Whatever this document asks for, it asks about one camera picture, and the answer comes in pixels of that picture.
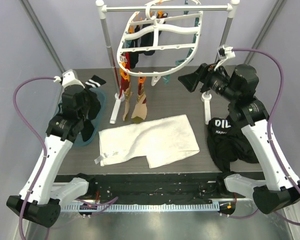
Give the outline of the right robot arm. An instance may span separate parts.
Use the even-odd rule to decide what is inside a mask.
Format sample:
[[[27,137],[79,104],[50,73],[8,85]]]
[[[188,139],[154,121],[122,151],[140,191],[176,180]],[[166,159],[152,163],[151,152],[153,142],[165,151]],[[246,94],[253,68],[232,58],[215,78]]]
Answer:
[[[223,198],[237,193],[252,199],[264,214],[270,214],[300,201],[300,178],[291,169],[271,127],[264,104],[255,96],[257,71],[247,64],[237,65],[232,75],[223,66],[201,64],[178,80],[192,93],[202,83],[202,93],[212,90],[229,101],[231,125],[238,127],[251,145],[262,168],[264,180],[244,177],[233,171],[217,179],[216,193]]]

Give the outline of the red santa sock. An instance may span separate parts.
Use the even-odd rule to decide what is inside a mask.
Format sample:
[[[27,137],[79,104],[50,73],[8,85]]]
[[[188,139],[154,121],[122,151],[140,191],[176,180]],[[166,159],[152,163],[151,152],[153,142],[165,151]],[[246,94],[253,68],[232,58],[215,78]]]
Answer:
[[[129,53],[126,52],[124,55],[121,55],[124,57],[122,66],[128,70],[130,70],[130,57]],[[122,68],[119,70],[120,76],[121,76],[121,83],[120,83],[120,94],[119,96],[124,93],[125,100],[130,100],[130,93],[131,93],[131,84],[130,84],[130,75],[127,74]]]

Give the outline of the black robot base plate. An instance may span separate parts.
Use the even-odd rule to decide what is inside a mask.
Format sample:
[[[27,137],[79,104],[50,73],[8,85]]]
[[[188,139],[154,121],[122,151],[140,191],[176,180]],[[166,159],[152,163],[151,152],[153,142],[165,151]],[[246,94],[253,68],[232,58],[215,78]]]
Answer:
[[[217,173],[188,172],[90,174],[92,189],[79,199],[106,203],[116,198],[120,205],[192,205],[242,198],[238,193],[222,193],[217,177]]]

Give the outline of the beige striped sock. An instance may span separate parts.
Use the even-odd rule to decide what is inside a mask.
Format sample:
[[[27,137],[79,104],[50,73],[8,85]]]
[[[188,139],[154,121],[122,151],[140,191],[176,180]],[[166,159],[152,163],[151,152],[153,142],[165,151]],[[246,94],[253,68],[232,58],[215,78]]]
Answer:
[[[130,110],[130,99],[133,95],[131,91],[131,82],[125,80],[122,84],[122,91],[124,93],[124,113],[122,116],[122,120],[125,121]]]
[[[137,100],[131,115],[131,120],[134,124],[139,124],[143,122],[147,117],[147,96],[144,89],[144,83],[146,77],[138,78],[138,88],[137,88]]]

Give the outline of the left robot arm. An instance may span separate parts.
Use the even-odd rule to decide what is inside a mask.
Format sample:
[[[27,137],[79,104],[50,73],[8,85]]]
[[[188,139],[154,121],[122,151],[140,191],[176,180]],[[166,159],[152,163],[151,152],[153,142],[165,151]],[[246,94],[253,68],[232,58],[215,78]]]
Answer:
[[[73,200],[92,199],[97,192],[92,177],[75,175],[70,182],[53,190],[60,166],[76,139],[92,140],[93,120],[101,110],[95,91],[75,84],[61,95],[58,113],[49,121],[44,148],[27,183],[18,195],[10,195],[6,205],[19,217],[46,228],[57,221],[61,209]]]

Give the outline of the black white-striped sock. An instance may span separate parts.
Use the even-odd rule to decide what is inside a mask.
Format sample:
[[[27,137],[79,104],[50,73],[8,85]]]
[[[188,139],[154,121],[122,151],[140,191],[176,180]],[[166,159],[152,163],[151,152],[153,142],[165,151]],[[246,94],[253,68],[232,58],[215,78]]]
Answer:
[[[93,75],[84,84],[85,84],[85,89],[89,89],[90,91],[94,92],[93,91],[94,89],[101,87],[105,83],[106,83],[105,80],[103,80],[102,78],[100,78],[96,75]],[[90,138],[93,136],[94,131],[95,131],[95,127],[92,123],[92,120],[89,120],[89,119],[85,120],[83,122],[83,130],[81,131],[82,140],[84,142],[87,142],[88,140],[90,140]]]

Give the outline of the white round clip hanger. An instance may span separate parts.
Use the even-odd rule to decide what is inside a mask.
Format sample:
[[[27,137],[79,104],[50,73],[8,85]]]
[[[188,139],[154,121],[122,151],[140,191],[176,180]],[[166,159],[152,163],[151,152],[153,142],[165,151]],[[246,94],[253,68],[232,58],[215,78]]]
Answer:
[[[190,63],[197,52],[202,29],[203,10],[185,10],[183,6],[175,6],[170,0],[152,0],[145,4],[143,10],[135,11],[128,20],[122,34],[116,53],[119,69],[123,69],[130,77],[149,77],[151,85],[171,74],[181,70]],[[130,26],[140,25],[138,32],[129,34]],[[153,32],[153,46],[140,47],[141,37]],[[138,47],[129,47],[131,40],[138,39]],[[146,56],[143,51],[155,50],[151,56]],[[140,56],[153,59],[167,56],[172,52],[185,54],[176,58],[175,63],[163,70],[140,71],[123,67],[125,53],[138,52]]]

